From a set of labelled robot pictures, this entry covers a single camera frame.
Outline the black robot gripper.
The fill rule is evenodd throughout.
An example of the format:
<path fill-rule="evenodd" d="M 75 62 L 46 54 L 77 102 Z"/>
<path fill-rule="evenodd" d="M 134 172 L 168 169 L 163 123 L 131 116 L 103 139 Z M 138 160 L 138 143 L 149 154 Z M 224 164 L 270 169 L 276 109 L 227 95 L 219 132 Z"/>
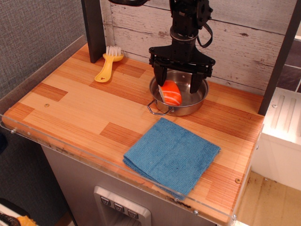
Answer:
<path fill-rule="evenodd" d="M 192 73 L 190 93 L 196 93 L 202 84 L 203 74 L 211 77 L 215 60 L 201 53 L 195 41 L 182 42 L 172 40 L 168 46 L 149 48 L 150 64 L 154 68 L 156 82 L 163 86 L 166 81 L 167 70 L 173 69 Z"/>

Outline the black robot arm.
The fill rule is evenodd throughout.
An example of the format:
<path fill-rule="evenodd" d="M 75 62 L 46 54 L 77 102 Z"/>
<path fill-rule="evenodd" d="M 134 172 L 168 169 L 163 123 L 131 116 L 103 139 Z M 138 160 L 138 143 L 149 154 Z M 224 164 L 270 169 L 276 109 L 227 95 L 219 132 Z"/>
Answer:
<path fill-rule="evenodd" d="M 172 0 L 170 10 L 173 19 L 170 28 L 172 43 L 151 47 L 150 65 L 160 86 L 166 82 L 169 69 L 190 73 L 190 93 L 193 94 L 198 91 L 203 79 L 211 77 L 215 65 L 214 59 L 196 47 L 196 43 L 200 43 L 199 30 L 205 28 L 210 35 L 213 34 L 207 24 L 213 10 L 207 0 Z"/>

